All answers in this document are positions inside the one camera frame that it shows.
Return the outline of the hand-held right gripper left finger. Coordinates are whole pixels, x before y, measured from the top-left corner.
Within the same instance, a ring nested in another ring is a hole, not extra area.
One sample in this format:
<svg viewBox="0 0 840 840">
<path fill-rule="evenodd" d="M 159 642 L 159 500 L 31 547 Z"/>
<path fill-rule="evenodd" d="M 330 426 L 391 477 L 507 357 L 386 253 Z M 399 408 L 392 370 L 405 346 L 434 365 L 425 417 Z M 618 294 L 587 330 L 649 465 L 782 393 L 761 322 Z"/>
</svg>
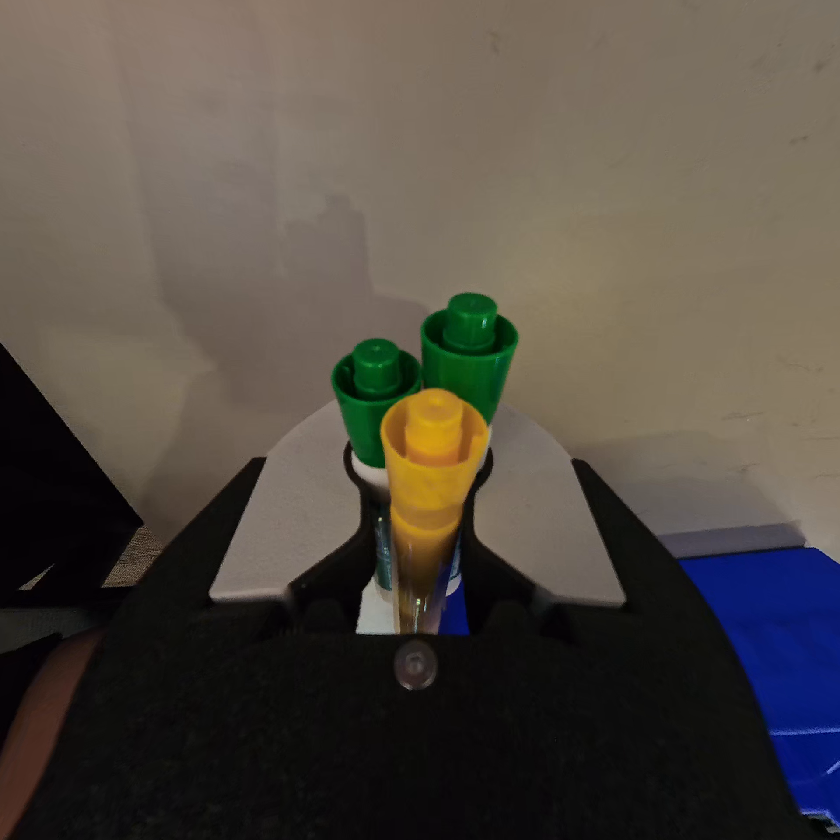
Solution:
<svg viewBox="0 0 840 840">
<path fill-rule="evenodd" d="M 330 401 L 268 453 L 212 583 L 213 601 L 275 601 L 360 528 L 361 493 L 345 465 L 349 443 Z"/>
</svg>

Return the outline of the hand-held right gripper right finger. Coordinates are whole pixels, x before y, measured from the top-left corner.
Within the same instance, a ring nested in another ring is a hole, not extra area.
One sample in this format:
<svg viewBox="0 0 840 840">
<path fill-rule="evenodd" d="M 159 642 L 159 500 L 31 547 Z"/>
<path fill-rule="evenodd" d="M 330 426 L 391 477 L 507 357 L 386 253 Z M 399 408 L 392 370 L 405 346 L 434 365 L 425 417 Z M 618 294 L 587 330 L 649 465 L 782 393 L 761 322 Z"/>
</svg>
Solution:
<svg viewBox="0 0 840 840">
<path fill-rule="evenodd" d="M 490 431 L 492 465 L 474 506 L 478 541 L 555 600 L 624 604 L 572 457 L 511 406 L 498 407 Z"/>
</svg>

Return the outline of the yellow marker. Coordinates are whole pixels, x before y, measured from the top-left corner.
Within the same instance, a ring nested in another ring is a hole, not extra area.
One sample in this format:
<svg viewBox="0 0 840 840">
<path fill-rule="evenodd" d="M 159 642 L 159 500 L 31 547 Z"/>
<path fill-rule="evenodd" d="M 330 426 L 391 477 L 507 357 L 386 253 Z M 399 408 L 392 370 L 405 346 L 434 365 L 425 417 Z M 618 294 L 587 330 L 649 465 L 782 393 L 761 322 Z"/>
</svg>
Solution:
<svg viewBox="0 0 840 840">
<path fill-rule="evenodd" d="M 382 419 L 399 634 L 438 632 L 466 500 L 489 439 L 483 416 L 438 388 L 403 398 Z"/>
</svg>

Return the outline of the green marker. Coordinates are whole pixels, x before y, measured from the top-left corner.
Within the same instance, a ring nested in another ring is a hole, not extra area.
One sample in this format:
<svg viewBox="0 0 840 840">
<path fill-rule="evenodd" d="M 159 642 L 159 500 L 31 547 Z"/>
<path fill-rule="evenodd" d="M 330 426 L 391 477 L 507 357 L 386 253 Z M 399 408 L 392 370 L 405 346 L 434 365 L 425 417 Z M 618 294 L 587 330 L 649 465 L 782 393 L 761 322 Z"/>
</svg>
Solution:
<svg viewBox="0 0 840 840">
<path fill-rule="evenodd" d="M 371 494 L 369 511 L 374 530 L 374 579 L 392 590 L 391 492 L 381 437 L 387 411 L 418 393 L 421 365 L 410 353 L 387 339 L 357 344 L 332 370 L 332 389 L 351 446 L 351 465 Z"/>
<path fill-rule="evenodd" d="M 493 298 L 463 292 L 421 327 L 423 386 L 456 394 L 492 422 L 518 347 L 518 331 Z"/>
</svg>

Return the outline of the person's right forearm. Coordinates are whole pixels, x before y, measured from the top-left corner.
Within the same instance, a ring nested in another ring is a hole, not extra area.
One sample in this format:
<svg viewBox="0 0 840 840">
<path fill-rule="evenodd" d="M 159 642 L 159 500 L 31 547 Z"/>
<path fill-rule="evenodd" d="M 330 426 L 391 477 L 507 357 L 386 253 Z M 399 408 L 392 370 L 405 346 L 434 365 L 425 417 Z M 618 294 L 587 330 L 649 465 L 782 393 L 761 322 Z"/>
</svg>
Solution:
<svg viewBox="0 0 840 840">
<path fill-rule="evenodd" d="M 104 635 L 95 628 L 59 640 L 21 692 L 2 743 L 1 838 L 11 837 L 31 802 Z"/>
</svg>

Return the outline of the white desk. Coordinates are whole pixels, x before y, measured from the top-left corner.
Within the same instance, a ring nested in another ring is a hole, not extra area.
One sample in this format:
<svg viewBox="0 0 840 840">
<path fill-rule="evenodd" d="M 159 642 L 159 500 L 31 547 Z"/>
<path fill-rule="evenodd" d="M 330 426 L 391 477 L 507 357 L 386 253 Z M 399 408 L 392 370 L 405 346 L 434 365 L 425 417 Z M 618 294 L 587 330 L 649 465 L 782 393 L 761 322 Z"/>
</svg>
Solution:
<svg viewBox="0 0 840 840">
<path fill-rule="evenodd" d="M 174 537 L 462 291 L 658 536 L 838 559 L 838 2 L 2 2 L 2 344 Z"/>
</svg>

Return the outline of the black panel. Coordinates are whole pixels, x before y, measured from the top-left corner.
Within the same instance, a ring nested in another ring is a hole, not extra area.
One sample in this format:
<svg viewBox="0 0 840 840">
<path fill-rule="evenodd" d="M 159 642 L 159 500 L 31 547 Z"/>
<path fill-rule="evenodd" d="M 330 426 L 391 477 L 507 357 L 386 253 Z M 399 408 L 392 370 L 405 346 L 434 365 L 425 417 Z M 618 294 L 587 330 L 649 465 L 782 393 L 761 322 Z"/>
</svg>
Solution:
<svg viewBox="0 0 840 840">
<path fill-rule="evenodd" d="M 2 601 L 98 589 L 143 522 L 15 358 L 1 348 Z"/>
</svg>

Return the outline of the blue plastic box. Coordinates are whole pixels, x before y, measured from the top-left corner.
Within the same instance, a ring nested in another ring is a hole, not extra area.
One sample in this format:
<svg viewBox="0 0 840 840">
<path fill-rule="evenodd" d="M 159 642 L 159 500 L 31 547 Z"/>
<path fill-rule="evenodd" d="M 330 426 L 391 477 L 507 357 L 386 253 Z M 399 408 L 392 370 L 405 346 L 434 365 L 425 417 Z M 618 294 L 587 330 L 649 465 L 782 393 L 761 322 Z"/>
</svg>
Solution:
<svg viewBox="0 0 840 840">
<path fill-rule="evenodd" d="M 797 806 L 838 838 L 838 565 L 802 548 L 679 564 L 740 658 Z"/>
</svg>

